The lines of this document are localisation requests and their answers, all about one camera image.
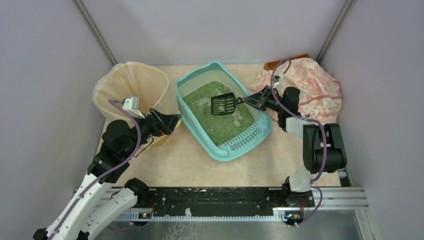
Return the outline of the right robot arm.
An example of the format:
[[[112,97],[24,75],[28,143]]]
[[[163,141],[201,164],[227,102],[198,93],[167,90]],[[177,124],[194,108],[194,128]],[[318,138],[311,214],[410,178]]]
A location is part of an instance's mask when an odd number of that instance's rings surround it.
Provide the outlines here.
[[[303,165],[282,184],[284,200],[289,206],[308,201],[314,182],[323,174],[334,173],[347,165],[340,126],[302,116],[300,93],[295,87],[287,87],[279,95],[275,88],[267,85],[241,100],[256,110],[276,112],[278,126],[302,139]]]

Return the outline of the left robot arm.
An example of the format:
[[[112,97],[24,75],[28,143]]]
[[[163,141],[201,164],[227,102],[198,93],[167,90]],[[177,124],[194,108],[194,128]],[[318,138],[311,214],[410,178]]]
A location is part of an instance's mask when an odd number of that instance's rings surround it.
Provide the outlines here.
[[[100,151],[94,156],[77,192],[48,227],[33,234],[35,240],[94,240],[121,213],[148,200],[149,187],[137,178],[130,179],[111,200],[95,210],[130,160],[150,137],[170,135],[181,120],[180,114],[163,114],[154,108],[144,115],[137,109],[119,106],[134,124],[124,120],[109,123],[102,135]]]

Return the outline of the black litter scoop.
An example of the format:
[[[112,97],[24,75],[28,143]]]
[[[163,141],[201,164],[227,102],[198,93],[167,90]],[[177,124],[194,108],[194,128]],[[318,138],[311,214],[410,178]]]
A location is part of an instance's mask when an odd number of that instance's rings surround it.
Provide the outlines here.
[[[244,103],[246,98],[247,98],[246,96],[237,97],[233,92],[213,96],[210,99],[210,103],[211,103],[210,113],[213,116],[231,115],[236,111],[237,105]],[[225,112],[218,114],[217,112],[213,110],[214,105],[225,105]]]

